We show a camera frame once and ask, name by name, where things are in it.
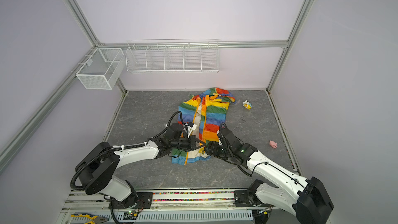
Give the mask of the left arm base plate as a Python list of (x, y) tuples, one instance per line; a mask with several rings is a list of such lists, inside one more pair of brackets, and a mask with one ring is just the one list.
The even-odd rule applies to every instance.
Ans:
[(127, 197), (122, 202), (117, 201), (114, 198), (110, 199), (110, 202), (114, 209), (149, 209), (153, 199), (153, 192), (142, 191), (133, 193), (133, 196)]

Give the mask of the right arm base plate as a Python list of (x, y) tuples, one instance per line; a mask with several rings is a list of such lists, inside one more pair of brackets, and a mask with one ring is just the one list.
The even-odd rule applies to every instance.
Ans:
[(235, 190), (234, 205), (236, 207), (265, 207), (267, 204), (262, 203), (255, 193), (250, 190)]

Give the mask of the rainbow striped jacket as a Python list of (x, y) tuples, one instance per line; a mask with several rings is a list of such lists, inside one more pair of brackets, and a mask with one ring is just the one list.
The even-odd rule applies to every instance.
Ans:
[[(219, 125), (226, 121), (230, 104), (235, 103), (235, 97), (228, 90), (210, 88), (180, 103), (178, 110), (182, 112), (184, 122), (197, 125), (197, 129), (192, 134), (208, 144), (210, 141), (219, 142), (217, 137)], [(185, 166), (197, 161), (207, 161), (210, 158), (211, 156), (207, 155), (205, 150), (192, 152), (173, 149), (171, 163)]]

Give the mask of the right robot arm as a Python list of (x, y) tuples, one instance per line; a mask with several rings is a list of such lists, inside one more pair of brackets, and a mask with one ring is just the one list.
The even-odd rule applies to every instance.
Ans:
[(254, 146), (243, 143), (222, 123), (218, 141), (210, 142), (205, 152), (237, 166), (244, 174), (258, 174), (248, 189), (257, 202), (269, 204), (294, 215), (301, 224), (327, 223), (334, 205), (323, 182), (297, 175), (266, 157)]

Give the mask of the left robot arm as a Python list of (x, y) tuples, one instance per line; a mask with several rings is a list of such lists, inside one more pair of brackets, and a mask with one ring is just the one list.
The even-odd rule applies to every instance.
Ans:
[(169, 121), (160, 133), (143, 143), (112, 146), (109, 142), (102, 142), (95, 146), (75, 167), (70, 181), (71, 190), (108, 196), (111, 203), (116, 202), (122, 208), (136, 206), (138, 194), (129, 181), (115, 176), (118, 168), (165, 156), (178, 160), (206, 145), (196, 134), (200, 127), (199, 117), (190, 119), (181, 111), (173, 115), (180, 117), (179, 122)]

